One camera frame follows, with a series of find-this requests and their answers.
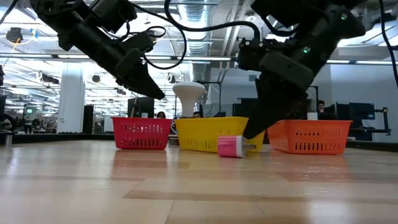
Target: wooden floor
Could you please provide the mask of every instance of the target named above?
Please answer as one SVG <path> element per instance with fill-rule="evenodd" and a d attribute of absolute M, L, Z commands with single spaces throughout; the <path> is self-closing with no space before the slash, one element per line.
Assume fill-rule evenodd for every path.
<path fill-rule="evenodd" d="M 398 154 L 246 159 L 118 151 L 112 141 L 0 148 L 0 223 L 398 223 Z"/>

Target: ceiling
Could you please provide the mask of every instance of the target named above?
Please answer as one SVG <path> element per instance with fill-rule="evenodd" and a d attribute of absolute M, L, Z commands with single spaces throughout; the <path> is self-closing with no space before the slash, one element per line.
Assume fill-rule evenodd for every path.
<path fill-rule="evenodd" d="M 268 39 L 277 38 L 279 41 L 284 41 L 284 38 L 276 37 L 269 34 L 268 28 L 265 26 L 261 18 L 255 15 L 250 9 L 252 1 L 247 0 L 191 0 L 204 3 L 209 10 L 208 23 L 221 24 L 228 21 L 247 20 L 254 22 L 262 31 L 264 37 Z M 158 12 L 162 12 L 162 1 L 134 1 L 142 7 L 149 8 Z M 386 12 L 395 15 L 397 1 L 384 1 Z M 2 1 L 0 3 L 0 15 L 10 5 L 11 0 Z M 82 54 L 78 49 L 72 48 L 71 51 L 65 52 L 58 46 L 57 33 L 49 26 L 45 25 L 37 18 L 35 12 L 29 7 L 28 0 L 20 0 L 17 7 L 8 15 L 3 24 L 0 25 L 0 54 L 14 53 L 14 54 Z M 174 18 L 182 24 L 186 21 L 182 15 L 178 14 L 177 6 L 171 6 L 174 12 Z M 339 43 L 338 49 L 333 53 L 333 60 L 384 60 L 388 58 L 388 51 L 381 36 L 381 28 L 379 24 L 374 24 L 374 21 L 379 19 L 379 11 L 377 0 L 368 1 L 366 4 L 359 6 L 353 11 L 357 16 L 360 16 L 364 24 L 369 29 L 365 36 L 357 37 L 348 40 L 342 40 Z M 280 27 L 280 24 L 273 18 L 270 18 L 271 23 L 275 27 Z M 138 13 L 138 18 L 130 23 L 131 32 L 140 32 L 146 30 L 150 26 L 164 26 L 167 29 L 167 35 L 164 38 L 157 40 L 154 50 L 148 55 L 181 55 L 183 51 L 182 36 L 176 28 L 167 22 L 144 13 Z M 389 21 L 386 24 L 387 35 L 392 42 L 392 45 L 398 45 L 398 23 L 396 20 Z M 11 27 L 22 28 L 24 40 L 21 44 L 15 45 L 6 40 L 6 32 Z M 126 33 L 126 28 L 122 27 L 116 35 L 122 36 Z M 222 29 L 210 32 L 206 40 L 199 40 L 196 42 L 208 45 L 208 50 L 203 56 L 232 56 L 238 53 L 238 43 L 242 38 L 252 38 L 252 30 L 247 27 L 235 27 L 231 29 Z M 59 85 L 50 85 L 51 88 L 45 88 L 48 83 L 42 83 L 38 78 L 38 72 L 50 75 L 62 81 L 62 63 L 65 60 L 62 58 L 58 60 L 35 60 L 34 58 L 0 58 L 0 64 L 5 65 L 4 72 L 5 85 L 20 86 L 20 88 L 3 88 L 3 93 L 8 94 L 7 105 L 13 108 L 20 108 L 26 102 L 36 102 L 36 105 L 51 104 L 51 108 L 46 106 L 41 112 L 45 114 L 56 114 L 59 99 Z M 98 114 L 119 114 L 127 111 L 127 99 L 135 96 L 135 93 L 125 91 L 126 95 L 116 93 L 114 89 L 117 84 L 114 82 L 112 75 L 97 66 L 94 62 L 85 60 L 84 62 L 85 74 L 87 76 L 86 84 L 86 104 L 96 105 L 96 112 Z M 219 64 L 212 66 L 209 72 L 208 80 L 217 80 L 220 70 Z M 172 92 L 172 84 L 168 82 L 168 76 L 174 76 L 176 81 L 188 81 L 193 79 L 192 63 L 183 63 L 177 68 L 171 70 L 158 70 L 149 67 L 149 73 L 155 82 L 165 91 L 166 99 L 156 101 L 157 111 L 166 111 L 168 116 L 173 116 L 175 108 L 175 95 Z M 252 85 L 249 81 L 248 75 L 257 73 L 244 72 L 237 69 L 231 69 L 226 73 L 224 78 L 224 85 Z M 101 81 L 94 83 L 92 81 L 93 75 L 99 75 Z M 180 103 L 177 102 L 177 109 L 180 110 Z"/>

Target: ceiling duct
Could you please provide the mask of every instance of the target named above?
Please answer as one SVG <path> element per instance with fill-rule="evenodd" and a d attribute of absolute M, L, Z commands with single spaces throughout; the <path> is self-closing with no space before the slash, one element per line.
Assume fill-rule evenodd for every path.
<path fill-rule="evenodd" d="M 210 6 L 206 5 L 206 0 L 191 0 L 198 4 L 180 4 L 178 11 L 182 17 L 182 24 L 188 27 L 207 27 L 210 23 Z M 188 42 L 187 54 L 189 56 L 207 56 L 209 51 L 209 32 L 187 32 Z M 193 80 L 208 81 L 210 79 L 210 65 L 203 63 L 193 63 Z"/>

